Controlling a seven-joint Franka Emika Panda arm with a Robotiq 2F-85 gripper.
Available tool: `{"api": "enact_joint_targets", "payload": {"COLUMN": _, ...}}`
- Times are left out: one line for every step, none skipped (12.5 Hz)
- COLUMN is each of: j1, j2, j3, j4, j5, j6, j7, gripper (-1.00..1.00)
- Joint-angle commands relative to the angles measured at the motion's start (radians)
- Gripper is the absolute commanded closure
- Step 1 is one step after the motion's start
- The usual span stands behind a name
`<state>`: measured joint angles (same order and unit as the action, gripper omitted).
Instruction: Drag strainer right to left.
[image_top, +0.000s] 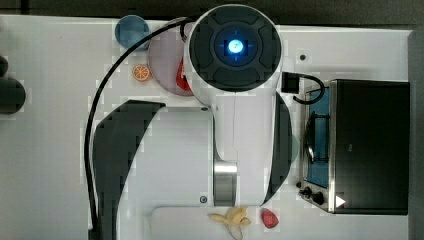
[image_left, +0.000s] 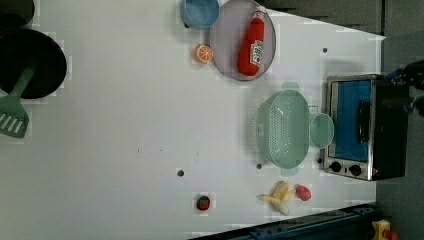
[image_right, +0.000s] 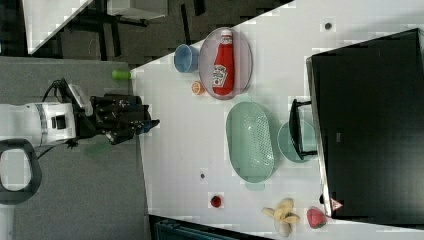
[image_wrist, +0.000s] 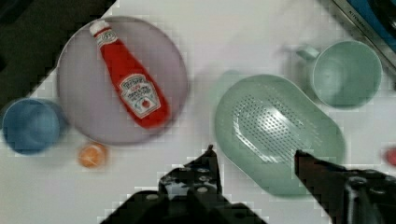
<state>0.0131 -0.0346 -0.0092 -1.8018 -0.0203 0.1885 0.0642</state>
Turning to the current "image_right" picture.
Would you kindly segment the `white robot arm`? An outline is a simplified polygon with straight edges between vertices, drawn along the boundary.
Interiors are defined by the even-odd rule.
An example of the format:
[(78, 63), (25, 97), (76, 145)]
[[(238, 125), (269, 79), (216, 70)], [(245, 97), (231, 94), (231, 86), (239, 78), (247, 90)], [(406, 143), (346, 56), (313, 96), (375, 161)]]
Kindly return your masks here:
[(1, 106), (1, 138), (25, 139), (38, 148), (104, 135), (112, 145), (147, 133), (160, 121), (138, 96), (106, 94), (90, 98), (90, 115), (78, 103), (42, 102)]

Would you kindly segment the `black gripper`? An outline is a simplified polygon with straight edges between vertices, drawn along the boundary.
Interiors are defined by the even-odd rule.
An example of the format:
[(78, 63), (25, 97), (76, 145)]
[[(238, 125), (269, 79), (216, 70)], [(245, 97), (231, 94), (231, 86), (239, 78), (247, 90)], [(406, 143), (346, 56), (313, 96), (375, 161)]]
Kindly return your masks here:
[(139, 96), (105, 94), (92, 96), (90, 103), (92, 115), (76, 115), (77, 139), (105, 135), (111, 145), (117, 145), (149, 132), (160, 123), (158, 119), (151, 120), (149, 106)]

